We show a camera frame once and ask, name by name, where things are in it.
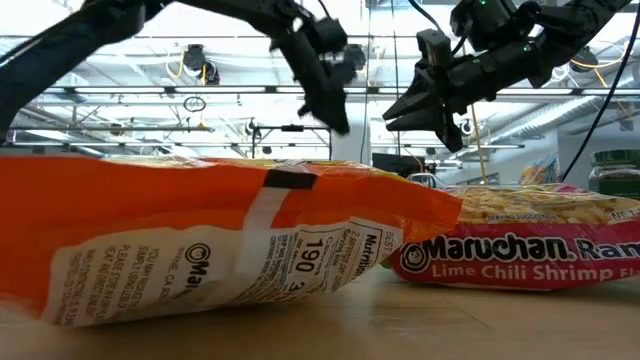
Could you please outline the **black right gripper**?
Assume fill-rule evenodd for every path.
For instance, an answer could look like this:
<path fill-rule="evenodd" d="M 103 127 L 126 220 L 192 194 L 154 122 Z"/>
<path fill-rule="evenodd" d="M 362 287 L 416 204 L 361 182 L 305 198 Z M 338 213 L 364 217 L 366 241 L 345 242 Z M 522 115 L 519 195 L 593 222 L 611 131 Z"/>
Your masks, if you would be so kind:
<path fill-rule="evenodd" d="M 452 55 L 448 68 L 434 67 L 434 76 L 427 69 L 416 69 L 408 89 L 383 113 L 383 118 L 397 118 L 386 128 L 434 132 L 455 153 L 463 140 L 452 115 L 464 114 L 479 100 L 494 100 L 498 91 L 519 81 L 534 82 L 541 77 L 540 58 L 533 42 L 511 42 L 477 56 Z M 434 109 L 423 109 L 428 105 Z"/>

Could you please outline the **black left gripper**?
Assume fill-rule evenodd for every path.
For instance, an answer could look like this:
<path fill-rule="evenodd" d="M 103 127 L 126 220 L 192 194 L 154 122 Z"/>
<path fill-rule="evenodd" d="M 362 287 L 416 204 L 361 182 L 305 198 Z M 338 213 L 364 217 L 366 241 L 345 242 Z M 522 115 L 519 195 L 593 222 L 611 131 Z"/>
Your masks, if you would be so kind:
<path fill-rule="evenodd" d="M 324 55 L 340 55 L 344 49 L 339 53 L 326 54 L 314 50 L 306 30 L 315 21 L 317 20 L 307 19 L 298 30 L 274 37 L 272 49 L 282 53 L 294 80 L 307 95 L 319 95 L 317 98 L 306 98 L 298 109 L 298 116 L 312 116 L 336 133 L 348 134 L 350 125 L 345 107 L 346 94 L 342 86 L 356 77 L 356 71 L 351 65 L 344 63 L 343 58 L 323 58 Z"/>

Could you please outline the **blue-edged beef ramen packet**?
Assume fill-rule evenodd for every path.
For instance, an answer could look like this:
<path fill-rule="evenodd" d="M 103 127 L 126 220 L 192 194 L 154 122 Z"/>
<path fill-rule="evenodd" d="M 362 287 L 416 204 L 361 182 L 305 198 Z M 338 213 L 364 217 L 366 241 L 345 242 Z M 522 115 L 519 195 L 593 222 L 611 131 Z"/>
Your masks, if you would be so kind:
<path fill-rule="evenodd" d="M 560 175 L 557 155 L 551 154 L 525 166 L 521 172 L 519 184 L 541 185 L 557 183 L 560 180 Z"/>

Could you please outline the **pink lime shrimp ramen packet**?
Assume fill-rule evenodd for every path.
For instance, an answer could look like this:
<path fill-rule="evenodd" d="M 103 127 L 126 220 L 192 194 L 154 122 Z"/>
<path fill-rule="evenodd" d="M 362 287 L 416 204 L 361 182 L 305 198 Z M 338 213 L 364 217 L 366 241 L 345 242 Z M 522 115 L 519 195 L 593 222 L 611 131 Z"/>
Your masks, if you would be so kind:
<path fill-rule="evenodd" d="M 385 262 L 404 280 L 549 291 L 640 276 L 640 200 L 559 183 L 445 191 L 462 201 L 455 228 Z"/>

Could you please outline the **black metal stand rig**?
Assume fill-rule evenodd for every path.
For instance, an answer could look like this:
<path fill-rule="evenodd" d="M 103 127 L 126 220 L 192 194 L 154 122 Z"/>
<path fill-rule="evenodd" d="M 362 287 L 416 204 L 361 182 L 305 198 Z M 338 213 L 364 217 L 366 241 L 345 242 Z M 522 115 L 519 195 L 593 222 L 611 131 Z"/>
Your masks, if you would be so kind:
<path fill-rule="evenodd" d="M 322 126 L 306 126 L 306 125 L 280 125 L 280 126 L 261 126 L 262 138 L 261 139 L 252 139 L 251 138 L 251 157 L 254 158 L 256 155 L 256 148 L 262 145 L 262 142 L 273 132 L 279 131 L 283 133 L 302 133 L 305 131 L 312 132 L 319 140 L 320 144 L 316 144 L 316 147 L 326 147 L 328 149 L 328 159 L 333 159 L 333 141 L 331 136 L 331 129 L 328 127 Z M 319 131 L 326 131 L 328 133 L 328 139 L 325 140 L 320 134 Z"/>

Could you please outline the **black monitor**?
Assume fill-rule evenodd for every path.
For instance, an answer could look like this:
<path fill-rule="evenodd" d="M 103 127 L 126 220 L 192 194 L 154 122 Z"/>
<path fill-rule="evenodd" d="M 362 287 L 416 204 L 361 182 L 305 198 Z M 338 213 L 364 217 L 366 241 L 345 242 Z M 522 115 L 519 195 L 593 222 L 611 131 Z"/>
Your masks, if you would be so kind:
<path fill-rule="evenodd" d="M 373 153 L 372 165 L 380 170 L 407 178 L 411 174 L 424 172 L 425 159 L 411 155 Z"/>

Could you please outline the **green lid spice jar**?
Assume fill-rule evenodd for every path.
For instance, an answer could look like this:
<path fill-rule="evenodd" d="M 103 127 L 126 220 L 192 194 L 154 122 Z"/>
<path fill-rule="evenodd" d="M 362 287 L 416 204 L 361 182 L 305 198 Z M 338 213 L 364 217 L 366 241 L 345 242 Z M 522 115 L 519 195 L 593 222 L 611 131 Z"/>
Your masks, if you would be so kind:
<path fill-rule="evenodd" d="M 590 162 L 590 191 L 640 200 L 640 149 L 594 152 Z"/>

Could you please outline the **orange Maruchan ramen packet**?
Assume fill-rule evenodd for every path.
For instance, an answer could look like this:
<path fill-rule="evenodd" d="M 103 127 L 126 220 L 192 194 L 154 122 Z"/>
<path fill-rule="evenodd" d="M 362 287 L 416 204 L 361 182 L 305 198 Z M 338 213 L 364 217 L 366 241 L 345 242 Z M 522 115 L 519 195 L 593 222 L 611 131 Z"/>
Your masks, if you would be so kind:
<path fill-rule="evenodd" d="M 344 161 L 0 157 L 0 306 L 83 327 L 295 301 L 460 210 Z"/>

